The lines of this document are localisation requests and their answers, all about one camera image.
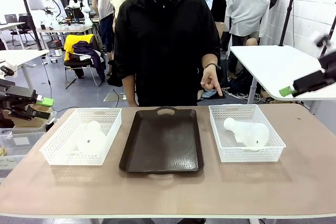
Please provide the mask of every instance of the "yellow cloth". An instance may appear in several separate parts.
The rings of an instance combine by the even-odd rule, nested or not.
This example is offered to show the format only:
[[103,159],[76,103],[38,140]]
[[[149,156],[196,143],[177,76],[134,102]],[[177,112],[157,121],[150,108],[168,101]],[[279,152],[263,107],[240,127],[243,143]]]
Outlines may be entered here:
[[73,48],[72,46],[80,41],[86,41],[87,43],[91,42],[91,39],[94,35],[88,34],[88,35],[68,35],[67,39],[65,40],[64,50],[65,52],[65,58],[64,61],[68,61],[69,54],[73,54]]

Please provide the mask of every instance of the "person's left hand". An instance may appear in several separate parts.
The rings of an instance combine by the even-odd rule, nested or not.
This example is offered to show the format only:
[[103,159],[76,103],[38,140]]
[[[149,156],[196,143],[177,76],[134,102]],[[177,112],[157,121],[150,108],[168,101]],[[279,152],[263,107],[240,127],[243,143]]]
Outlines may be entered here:
[[209,65],[207,68],[204,69],[201,85],[205,90],[212,90],[213,88],[215,88],[218,94],[221,97],[223,96],[217,78],[216,67],[214,65]]

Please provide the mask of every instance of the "table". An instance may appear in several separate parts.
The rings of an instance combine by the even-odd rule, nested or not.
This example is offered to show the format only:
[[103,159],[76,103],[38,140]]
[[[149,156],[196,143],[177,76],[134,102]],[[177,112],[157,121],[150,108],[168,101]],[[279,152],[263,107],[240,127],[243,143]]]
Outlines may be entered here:
[[36,29],[36,31],[40,34],[41,39],[42,39],[42,43],[45,49],[48,49],[43,38],[47,37],[61,37],[62,43],[65,43],[65,39],[67,37],[68,33],[75,33],[75,34],[79,34],[79,33],[85,33],[88,30],[92,29],[92,26],[83,26],[83,27],[75,27],[75,26],[70,26],[70,27],[66,27],[65,29],[50,29],[49,27],[46,27],[45,30],[42,30],[41,28]]
[[23,44],[21,34],[20,34],[19,29],[18,29],[18,27],[17,27],[17,26],[22,25],[22,24],[24,24],[24,22],[8,23],[8,24],[6,24],[6,25],[0,25],[1,40],[2,40],[3,43],[5,44],[6,50],[8,50],[8,45],[7,45],[7,43],[6,43],[5,36],[4,36],[4,34],[3,34],[3,30],[9,30],[9,29],[13,29],[13,28],[16,29],[16,32],[17,32],[17,34],[18,34],[18,36],[19,36],[19,39],[20,39],[20,43],[21,43],[22,49],[25,50],[25,45]]
[[135,112],[102,166],[49,166],[39,149],[67,111],[0,185],[1,215],[31,218],[315,218],[336,216],[336,137],[297,104],[260,105],[286,143],[276,163],[221,163],[208,107],[197,112],[205,167],[189,175],[130,175],[120,157]]
[[315,114],[320,101],[336,99],[336,84],[315,92],[293,97],[282,97],[279,90],[290,86],[293,81],[321,69],[318,59],[290,46],[231,47],[241,64],[252,74],[253,83],[248,104],[253,103],[257,82],[269,95],[279,101],[315,101],[310,112]]
[[48,53],[49,50],[3,50],[0,51],[0,59],[8,60],[10,64],[17,65],[17,68],[21,67],[28,87],[33,89],[33,84],[31,83],[25,63],[35,58],[45,56]]

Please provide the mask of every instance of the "floor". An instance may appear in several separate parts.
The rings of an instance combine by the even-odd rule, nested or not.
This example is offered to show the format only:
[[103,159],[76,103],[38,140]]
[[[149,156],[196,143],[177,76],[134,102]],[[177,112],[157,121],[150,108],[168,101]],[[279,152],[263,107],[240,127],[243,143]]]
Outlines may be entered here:
[[[113,93],[113,89],[117,92],[123,92],[123,88],[116,88],[103,83],[97,87],[91,73],[85,71],[84,79],[77,80],[69,89],[65,89],[65,71],[62,62],[45,65],[48,73],[51,90],[48,84],[46,71],[42,65],[41,59],[35,59],[29,62],[31,65],[36,64],[36,67],[29,68],[28,72],[31,77],[34,88],[38,94],[55,99],[54,109],[56,111],[63,110],[71,106],[79,106],[82,108],[90,107],[126,107],[127,102],[103,102],[108,93]],[[18,77],[15,79],[7,78],[16,82],[16,85],[26,87],[27,83],[19,70]],[[232,97],[226,97],[219,100],[204,100],[199,105],[216,105],[216,104],[232,104],[246,103],[244,100],[238,100]],[[153,219],[155,224],[175,224],[180,219]],[[1,224],[89,224],[88,219],[28,219],[28,218],[12,218],[0,216]],[[106,219],[103,224],[147,224],[153,223],[150,219]],[[207,219],[207,224],[249,224],[245,219]],[[319,219],[296,219],[296,220],[278,220],[277,224],[332,224],[336,223],[336,218],[319,218]]]

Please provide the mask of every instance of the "white plastic basket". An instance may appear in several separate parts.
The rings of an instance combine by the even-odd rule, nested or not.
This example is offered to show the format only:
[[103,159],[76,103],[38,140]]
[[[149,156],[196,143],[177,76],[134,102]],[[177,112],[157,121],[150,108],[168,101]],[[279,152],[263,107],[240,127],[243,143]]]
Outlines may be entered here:
[[[100,123],[107,139],[99,154],[87,155],[77,149],[74,135],[78,131],[85,130],[91,121]],[[102,165],[120,125],[121,109],[76,109],[42,146],[40,152],[43,153],[49,165]]]
[[[268,122],[258,105],[209,106],[210,121],[222,162],[277,162],[286,147]],[[233,132],[224,128],[224,120],[233,118],[245,122],[263,123],[269,128],[269,140],[265,147],[253,151],[243,143],[237,143]]]

